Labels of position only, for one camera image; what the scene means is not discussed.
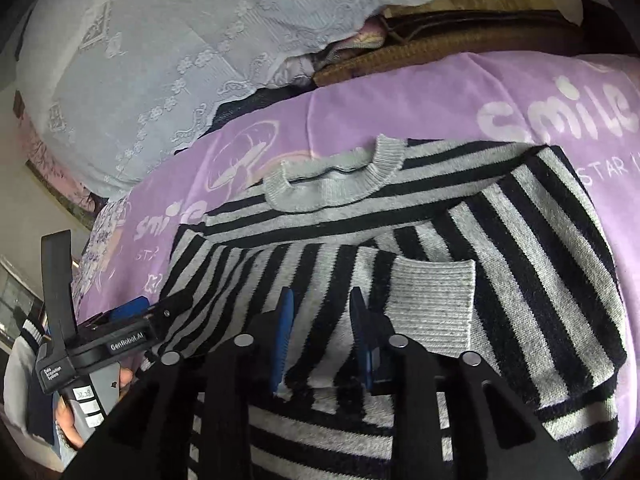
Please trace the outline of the person's left hand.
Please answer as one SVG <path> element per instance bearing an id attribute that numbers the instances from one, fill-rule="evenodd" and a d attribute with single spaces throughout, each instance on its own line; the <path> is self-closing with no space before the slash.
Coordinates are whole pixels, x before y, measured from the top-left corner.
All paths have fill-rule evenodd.
<path id="1" fill-rule="evenodd" d="M 122 400 L 124 395 L 128 392 L 129 384 L 133 379 L 134 372 L 130 370 L 130 368 L 122 367 L 120 369 L 119 400 Z M 75 427 L 73 410 L 65 403 L 63 398 L 58 399 L 58 404 L 56 404 L 54 411 L 54 417 L 70 446 L 79 450 L 84 445 L 85 440 L 81 437 Z"/>

